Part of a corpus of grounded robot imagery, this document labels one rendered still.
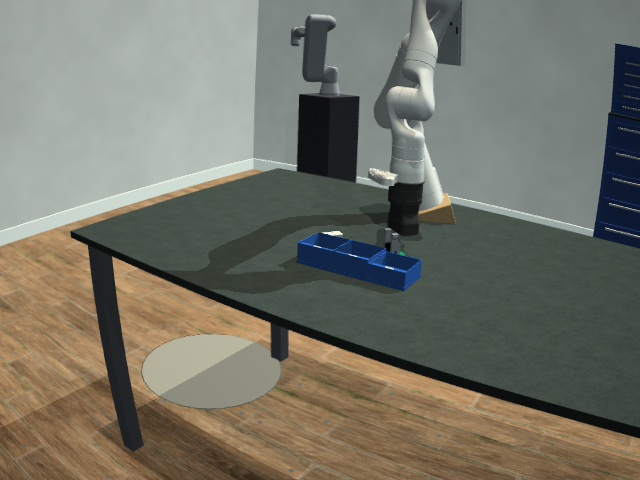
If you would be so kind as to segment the blue three-compartment bin rack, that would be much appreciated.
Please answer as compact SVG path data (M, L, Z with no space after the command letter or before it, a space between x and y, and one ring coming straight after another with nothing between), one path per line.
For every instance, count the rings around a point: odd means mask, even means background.
M420 277L420 259L320 232L298 242L297 263L401 291Z

